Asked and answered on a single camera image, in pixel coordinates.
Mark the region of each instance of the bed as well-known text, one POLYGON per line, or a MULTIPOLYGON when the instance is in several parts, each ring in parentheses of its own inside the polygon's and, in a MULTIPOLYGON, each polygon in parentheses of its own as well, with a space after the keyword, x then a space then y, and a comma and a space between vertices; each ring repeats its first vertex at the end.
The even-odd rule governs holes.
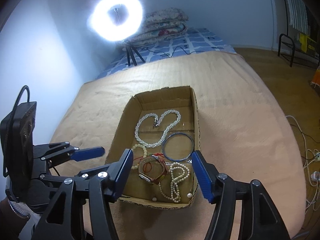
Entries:
MULTIPOLYGON (((139 48, 138 51, 146 63, 168 58, 171 55, 172 57, 178 57, 189 53, 202 53, 206 51, 236 53, 231 45, 226 44, 223 39, 206 28, 189 28, 184 35, 148 44, 146 47, 139 48)), ((135 56, 137 64, 141 65, 141 59, 137 55, 135 56)), ((135 66, 133 64, 128 66, 126 53, 123 52, 106 67, 105 71, 99 74, 97 79, 132 67, 135 66)))
MULTIPOLYGON (((306 201, 300 152, 277 101, 239 54, 207 51, 164 58, 84 84, 51 142, 70 141, 81 148, 101 145, 106 154, 63 163, 57 166, 60 174, 73 176, 105 163, 131 96, 185 85, 196 94, 201 152, 206 160, 233 179, 261 180, 293 237, 302 226, 306 201)), ((159 210, 121 201, 110 208, 120 239, 203 240, 214 205, 198 190, 194 203, 185 209, 159 210)), ((232 240, 237 239, 240 214, 237 201, 232 240)), ((91 232, 87 204, 84 224, 91 232)))

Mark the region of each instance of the floor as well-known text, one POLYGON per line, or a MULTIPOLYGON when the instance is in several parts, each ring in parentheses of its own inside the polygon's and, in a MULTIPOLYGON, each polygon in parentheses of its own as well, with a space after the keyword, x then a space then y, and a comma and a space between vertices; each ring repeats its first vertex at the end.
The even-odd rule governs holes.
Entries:
MULTIPOLYGON (((248 64, 262 78, 284 113, 293 115, 302 131, 318 142, 316 143, 311 137, 306 136, 307 148, 313 150, 318 147, 320 150, 320 97, 309 85, 315 70, 297 64, 293 64, 292 68, 290 68, 287 61, 278 57, 276 52, 273 51, 247 48, 235 48, 235 50, 245 58, 248 64)), ((289 122, 290 124, 295 124, 293 119, 290 119, 289 122)), ((292 130, 297 139, 301 155, 305 156, 303 137, 297 127, 292 126, 292 130)), ((312 153, 309 152, 308 158, 312 157, 312 153)), ((309 170, 310 173, 319 171, 320 161, 313 161, 309 165, 309 170)), ((307 199, 312 200, 317 187, 310 185, 307 169, 305 169, 305 174, 307 199)), ((319 209, 314 211, 313 206, 308 208, 300 231, 305 234, 296 239, 320 239, 320 197, 315 204, 314 208, 319 209)))

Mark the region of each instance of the pearl strand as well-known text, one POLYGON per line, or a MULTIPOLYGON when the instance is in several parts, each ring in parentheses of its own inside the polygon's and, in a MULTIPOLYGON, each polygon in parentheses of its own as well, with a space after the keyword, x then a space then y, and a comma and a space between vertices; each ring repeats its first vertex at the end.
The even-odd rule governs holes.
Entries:
POLYGON ((138 121, 137 126, 136 126, 136 129, 135 129, 135 131, 134 131, 134 136, 135 136, 136 140, 137 140, 139 143, 141 143, 142 145, 144 145, 146 148, 156 148, 156 147, 160 146, 160 145, 163 143, 163 141, 164 141, 165 137, 167 136, 167 133, 169 132, 169 130, 170 130, 172 127, 176 126, 176 125, 180 122, 180 120, 181 120, 181 115, 180 115, 179 111, 173 110, 173 109, 170 109, 170 110, 165 111, 165 112, 160 116, 159 119, 158 119, 158 115, 157 115, 157 114, 153 114, 153 113, 146 114, 144 117, 142 117, 142 118, 138 121), (151 143, 151 144, 150 144, 150 143, 144 142, 143 140, 141 140, 141 139, 139 138, 139 135, 138 135, 138 133, 139 133, 139 127, 140 127, 140 125, 142 124, 142 122, 143 122, 144 120, 146 120, 147 118, 153 116, 153 117, 155 118, 154 126, 157 127, 157 126, 160 125, 160 123, 162 122, 163 118, 164 118, 167 114, 170 114, 170 113, 176 114, 176 115, 177 115, 177 120, 175 120, 173 123, 171 123, 171 124, 168 125, 168 127, 164 130, 164 132, 163 132, 163 134, 162 134, 162 136, 161 136, 161 139, 160 139, 158 142, 156 142, 156 143, 151 143))
MULTIPOLYGON (((147 157, 148 151, 147 151, 146 147, 144 145, 142 145, 142 144, 135 144, 134 146, 132 146, 131 150, 133 151, 137 147, 142 148, 142 150, 143 150, 143 158, 147 157)), ((139 163, 137 165, 135 165, 135 166, 132 166, 131 169, 132 170, 136 170, 136 169, 138 169, 138 167, 139 167, 139 163)))
POLYGON ((159 190, 161 195, 164 196, 165 198, 172 200, 175 203, 179 203, 181 201, 181 197, 180 197, 180 190, 179 190, 178 183, 186 180, 190 176, 190 170, 186 165, 175 162, 170 165, 169 171, 171 174, 171 183, 170 183, 171 196, 168 197, 166 194, 163 193, 160 183, 159 183, 159 190), (174 177, 173 171, 176 169, 182 170, 182 175, 179 175, 178 177, 174 177))

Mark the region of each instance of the pearl necklace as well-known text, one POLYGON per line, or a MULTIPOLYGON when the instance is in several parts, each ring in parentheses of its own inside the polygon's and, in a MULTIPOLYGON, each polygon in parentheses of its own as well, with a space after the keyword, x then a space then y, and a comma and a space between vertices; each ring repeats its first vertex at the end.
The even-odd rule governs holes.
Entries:
MULTIPOLYGON (((142 150, 143 150, 143 158, 147 157, 148 151, 147 151, 146 147, 144 147, 141 144, 135 144, 134 146, 132 146, 131 150, 133 151, 137 147, 142 148, 142 150)), ((132 170, 136 170, 138 168, 139 168, 139 163, 137 165, 131 167, 132 170)))
POLYGON ((180 190, 179 190, 178 183, 184 181, 190 176, 190 170, 186 165, 175 162, 170 165, 169 172, 171 174, 171 183, 170 183, 171 197, 168 197, 166 194, 163 193, 160 183, 159 183, 159 190, 160 190, 160 193, 165 198, 172 200, 175 203, 179 203, 181 201, 181 197, 180 197, 180 190), (176 169, 182 170, 182 175, 179 175, 178 177, 174 177, 173 171, 176 169))
POLYGON ((139 143, 141 143, 143 146, 145 146, 146 148, 156 148, 156 147, 160 146, 160 145, 163 143, 163 141, 164 141, 167 133, 169 132, 169 130, 170 130, 172 127, 176 126, 176 125, 180 122, 180 119, 181 119, 181 115, 180 115, 179 111, 173 110, 173 109, 170 109, 170 110, 165 111, 163 114, 161 114, 161 116, 160 116, 159 119, 158 119, 158 115, 157 115, 157 114, 153 114, 153 113, 146 114, 146 115, 145 115, 144 117, 142 117, 142 118, 139 120, 139 122, 137 123, 136 129, 135 129, 135 131, 134 131, 134 136, 135 136, 136 140, 137 140, 139 143), (158 127, 158 126, 160 125, 160 123, 162 122, 163 118, 164 118, 167 114, 170 114, 170 113, 176 114, 176 115, 177 115, 177 120, 168 125, 168 127, 164 130, 164 132, 163 132, 163 134, 162 134, 162 136, 161 136, 161 139, 160 139, 158 142, 156 142, 156 143, 151 143, 151 144, 150 144, 150 143, 146 143, 146 142, 142 141, 142 140, 139 138, 139 135, 138 135, 139 127, 140 127, 140 125, 142 124, 142 122, 143 122, 144 120, 146 120, 148 117, 152 117, 152 116, 153 116, 153 117, 155 118, 154 126, 155 126, 155 127, 158 127))

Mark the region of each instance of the wristwatch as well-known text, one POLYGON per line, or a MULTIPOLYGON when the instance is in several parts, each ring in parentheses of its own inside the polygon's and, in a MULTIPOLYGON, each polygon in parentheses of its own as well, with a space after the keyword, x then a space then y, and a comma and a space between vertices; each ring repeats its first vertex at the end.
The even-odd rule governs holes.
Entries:
POLYGON ((167 170, 167 166, 165 165, 164 160, 161 160, 158 156, 150 155, 148 157, 143 158, 140 161, 138 172, 139 172, 139 177, 141 179, 145 180, 146 182, 148 182, 150 184, 158 185, 159 182, 166 176, 166 174, 168 173, 168 170, 167 170), (144 171, 143 171, 143 165, 145 165, 146 163, 149 163, 149 162, 154 162, 154 161, 159 162, 163 168, 162 173, 155 179, 150 178, 149 176, 144 174, 144 171))

